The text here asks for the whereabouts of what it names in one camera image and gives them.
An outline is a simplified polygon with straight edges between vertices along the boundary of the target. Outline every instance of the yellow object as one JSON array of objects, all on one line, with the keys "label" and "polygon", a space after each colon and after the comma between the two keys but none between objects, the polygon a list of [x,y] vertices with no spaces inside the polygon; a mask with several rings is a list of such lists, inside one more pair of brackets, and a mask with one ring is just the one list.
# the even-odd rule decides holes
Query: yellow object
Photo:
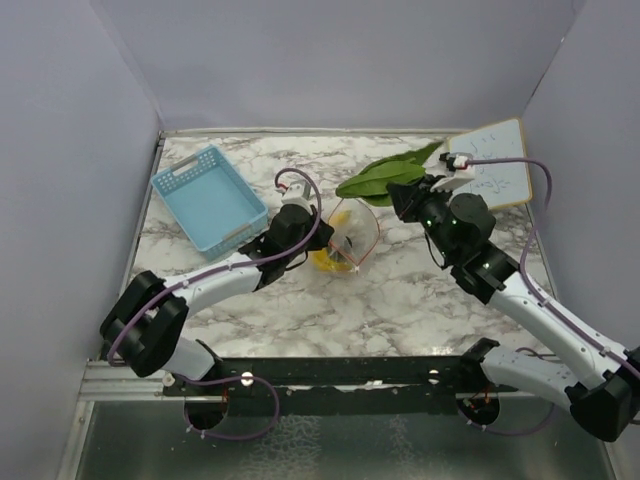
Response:
[{"label": "yellow object", "polygon": [[309,257],[311,257],[311,261],[316,268],[322,272],[348,272],[352,268],[348,263],[331,260],[326,248],[317,252],[311,252]]},{"label": "yellow object", "polygon": [[[351,217],[350,210],[344,210],[342,212],[338,212],[335,215],[331,215],[329,218],[329,225],[333,228],[340,227],[346,224]],[[344,262],[336,262],[329,258],[329,249],[330,247],[323,248],[317,252],[311,252],[309,257],[311,257],[311,261],[316,266],[316,268],[323,272],[348,272],[351,270],[351,265]]]}]

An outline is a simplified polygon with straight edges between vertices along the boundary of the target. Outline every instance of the green vegetable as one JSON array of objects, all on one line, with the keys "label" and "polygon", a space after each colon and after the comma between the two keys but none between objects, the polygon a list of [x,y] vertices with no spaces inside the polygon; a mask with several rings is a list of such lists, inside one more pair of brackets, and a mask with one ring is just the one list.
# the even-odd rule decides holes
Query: green vegetable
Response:
[{"label": "green vegetable", "polygon": [[391,197],[387,195],[370,195],[368,197],[362,197],[362,200],[367,202],[372,207],[390,207],[393,205]]},{"label": "green vegetable", "polygon": [[376,160],[375,162],[370,163],[366,167],[364,167],[358,175],[362,175],[363,173],[367,173],[372,168],[377,167],[378,165],[382,165],[387,162],[410,162],[415,165],[424,165],[424,162],[435,152],[442,142],[434,142],[430,143],[424,148],[420,148],[418,150],[410,150],[405,153],[400,153],[398,155],[392,155],[390,157],[381,158],[380,160]]},{"label": "green vegetable", "polygon": [[387,195],[388,183],[409,183],[424,176],[424,173],[421,165],[411,162],[386,162],[342,182],[336,188],[336,195],[340,198]]}]

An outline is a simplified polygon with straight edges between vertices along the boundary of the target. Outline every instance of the cable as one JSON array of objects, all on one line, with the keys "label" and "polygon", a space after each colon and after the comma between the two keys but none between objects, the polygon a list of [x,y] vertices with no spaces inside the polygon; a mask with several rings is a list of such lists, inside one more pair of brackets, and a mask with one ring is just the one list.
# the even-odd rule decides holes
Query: cable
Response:
[{"label": "cable", "polygon": [[[551,178],[551,171],[549,168],[539,160],[534,160],[532,158],[498,158],[492,160],[468,160],[468,165],[491,165],[491,164],[500,164],[500,163],[530,163],[533,165],[537,165],[540,167],[547,178],[547,192],[544,198],[544,211],[547,211],[549,207],[549,201],[551,200],[551,192],[553,189],[553,180]],[[527,288],[533,293],[533,295],[538,299],[538,301],[545,305],[546,308],[553,313],[558,320],[560,320],[569,330],[574,332],[578,337],[587,342],[592,347],[596,348],[599,352],[603,352],[609,358],[613,359],[616,363],[626,368],[629,372],[631,372],[637,379],[640,380],[640,371],[636,369],[633,365],[631,365],[627,360],[620,357],[618,354],[610,351],[608,348],[605,348],[603,344],[599,341],[591,338],[591,336],[582,330],[578,325],[573,323],[569,317],[567,317],[564,313],[562,313],[553,302],[548,302],[548,298],[545,297],[531,282],[529,275],[526,270],[526,259],[529,250],[531,250],[531,246],[535,239],[536,233],[538,231],[538,222],[535,222],[531,228],[531,232],[529,233],[529,237],[527,238],[527,243],[522,250],[522,254],[520,255],[520,274],[522,275],[522,279],[524,283],[527,285]]]},{"label": "cable", "polygon": [[433,250],[431,249],[431,239],[429,238],[429,235],[425,235],[424,238],[427,239],[427,247],[429,248],[429,255],[431,255],[431,260],[433,260],[433,263],[435,263],[437,267],[440,267],[440,270],[444,270],[445,268],[447,268],[446,261],[444,264],[440,265],[436,260],[436,257],[433,255]]},{"label": "cable", "polygon": [[300,260],[295,265],[291,265],[290,267],[285,268],[284,271],[290,272],[291,270],[295,270],[296,268],[301,267],[304,264],[304,262],[306,262],[308,259],[309,259],[309,252],[304,252],[304,260]]},{"label": "cable", "polygon": [[516,353],[521,352],[527,352],[531,357],[539,358],[540,360],[544,360],[545,362],[564,363],[562,360],[558,359],[558,356],[554,353],[538,353],[533,348],[529,347],[516,348]]},{"label": "cable", "polygon": [[466,420],[467,425],[470,427],[474,427],[478,430],[482,430],[483,432],[490,433],[492,435],[499,435],[501,437],[526,437],[527,435],[533,435],[534,433],[538,433],[540,430],[545,428],[547,425],[551,423],[553,419],[554,413],[556,411],[556,406],[551,404],[551,408],[549,409],[549,413],[546,417],[542,419],[542,421],[534,427],[526,428],[524,430],[516,430],[513,432],[496,430],[486,425],[480,425],[472,420],[470,420],[464,412],[458,407],[458,414]]},{"label": "cable", "polygon": [[[179,378],[181,380],[184,380],[185,382],[190,383],[191,385],[196,385],[199,387],[210,387],[213,385],[224,385],[227,383],[233,383],[233,382],[240,382],[242,380],[247,380],[246,377],[228,377],[228,378],[222,378],[219,380],[207,380],[207,381],[196,381],[196,380],[190,380],[186,377],[183,376],[178,376],[176,375],[176,378]],[[191,421],[189,420],[189,416],[187,415],[187,409],[186,409],[186,405],[184,408],[184,419],[187,422],[187,425],[189,426],[189,428],[187,428],[187,431],[190,430],[194,430],[196,432],[198,432],[201,436],[203,437],[211,437],[211,438],[215,438],[218,440],[228,440],[228,441],[232,441],[232,442],[243,442],[243,441],[247,441],[247,440],[255,440],[257,438],[262,437],[263,435],[267,434],[269,432],[269,430],[271,430],[273,427],[276,426],[276,424],[278,423],[278,417],[280,416],[280,399],[278,398],[278,392],[276,391],[275,387],[273,385],[271,385],[268,381],[266,381],[263,378],[260,377],[250,377],[251,380],[254,380],[258,383],[263,384],[265,387],[267,387],[267,389],[269,389],[269,392],[271,393],[271,395],[273,395],[273,403],[274,403],[274,407],[273,407],[273,416],[271,417],[271,420],[269,420],[269,424],[264,427],[261,430],[258,430],[255,433],[248,433],[246,435],[226,435],[224,433],[215,433],[212,432],[211,430],[199,430],[197,428],[195,428],[192,424]]]},{"label": "cable", "polygon": [[309,231],[309,233],[302,240],[300,240],[300,242],[297,245],[291,247],[289,250],[285,250],[284,252],[280,252],[280,253],[278,253],[276,255],[272,255],[270,257],[265,257],[265,258],[260,258],[260,259],[257,259],[257,260],[250,260],[250,261],[246,261],[246,262],[237,262],[237,263],[233,263],[231,265],[222,265],[222,266],[218,266],[218,267],[213,267],[210,270],[205,270],[204,272],[201,272],[201,273],[199,273],[197,275],[194,275],[191,278],[188,278],[184,282],[176,283],[175,285],[171,285],[170,287],[167,287],[166,289],[162,290],[155,297],[153,297],[151,300],[149,300],[138,311],[138,313],[136,313],[133,316],[133,318],[131,318],[129,323],[127,323],[124,326],[124,328],[122,329],[120,334],[113,341],[113,343],[111,344],[111,348],[109,348],[109,352],[107,353],[107,360],[108,360],[110,365],[114,364],[114,357],[116,355],[116,352],[118,351],[118,348],[120,348],[120,345],[122,344],[122,341],[129,334],[129,332],[133,329],[133,327],[136,326],[136,324],[144,316],[144,314],[147,312],[147,310],[149,310],[150,308],[155,307],[160,300],[162,300],[164,297],[166,297],[170,293],[175,292],[176,290],[179,290],[181,288],[184,288],[185,283],[189,284],[189,283],[193,283],[193,282],[198,282],[200,280],[208,278],[208,277],[210,277],[212,275],[215,275],[217,273],[226,272],[226,271],[232,270],[234,268],[254,267],[254,266],[258,266],[258,265],[264,265],[265,263],[273,262],[273,261],[276,261],[276,260],[280,260],[281,258],[284,258],[284,257],[286,257],[286,256],[298,251],[300,248],[304,247],[309,242],[309,240],[311,240],[311,237],[313,237],[313,235],[316,233],[316,230],[318,229],[318,226],[320,225],[320,215],[322,213],[322,200],[320,198],[320,190],[318,189],[318,186],[315,184],[315,182],[311,179],[311,177],[309,175],[304,173],[302,170],[299,170],[299,169],[293,168],[293,167],[283,168],[282,170],[280,170],[276,174],[276,176],[274,178],[274,183],[276,184],[276,186],[279,184],[278,180],[280,179],[282,174],[283,173],[287,173],[287,172],[297,173],[302,178],[304,178],[309,183],[309,185],[311,186],[311,188],[313,189],[313,191],[314,191],[314,193],[316,195],[316,199],[318,201],[318,211],[316,212],[316,218],[315,218],[315,221],[313,222],[313,226],[311,227],[311,230]]}]

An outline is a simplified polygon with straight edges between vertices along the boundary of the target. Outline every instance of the marble surface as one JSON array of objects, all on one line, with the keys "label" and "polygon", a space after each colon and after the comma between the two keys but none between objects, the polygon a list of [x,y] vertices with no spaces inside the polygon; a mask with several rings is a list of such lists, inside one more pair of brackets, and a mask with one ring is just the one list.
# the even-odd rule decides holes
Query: marble surface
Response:
[{"label": "marble surface", "polygon": [[[219,146],[274,214],[280,195],[272,183],[285,166],[308,172],[322,190],[325,212],[337,184],[367,163],[426,145],[426,137],[184,137],[167,139],[159,169],[210,144]],[[201,339],[221,356],[365,356],[461,354],[480,337],[510,347],[539,347],[509,318],[468,296],[429,257],[419,225],[405,225],[391,208],[373,209],[380,241],[362,275],[332,276],[310,262],[274,284],[207,308],[183,335]],[[518,258],[530,221],[523,206],[496,213],[492,240]],[[206,264],[154,193],[131,274],[186,273]],[[547,290],[537,246],[527,263]]]}]

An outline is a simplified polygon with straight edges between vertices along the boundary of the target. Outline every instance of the metal bolt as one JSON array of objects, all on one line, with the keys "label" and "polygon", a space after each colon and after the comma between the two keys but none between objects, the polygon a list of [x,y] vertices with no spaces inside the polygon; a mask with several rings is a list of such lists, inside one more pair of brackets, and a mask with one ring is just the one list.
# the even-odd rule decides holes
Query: metal bolt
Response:
[{"label": "metal bolt", "polygon": [[176,383],[176,378],[170,373],[167,373],[164,377],[162,377],[162,385],[164,385],[165,387],[171,387],[174,383]]},{"label": "metal bolt", "polygon": [[253,385],[253,373],[244,372],[242,374],[242,380],[240,380],[240,383],[242,383],[242,385],[244,385],[245,387],[250,387],[251,385]]}]

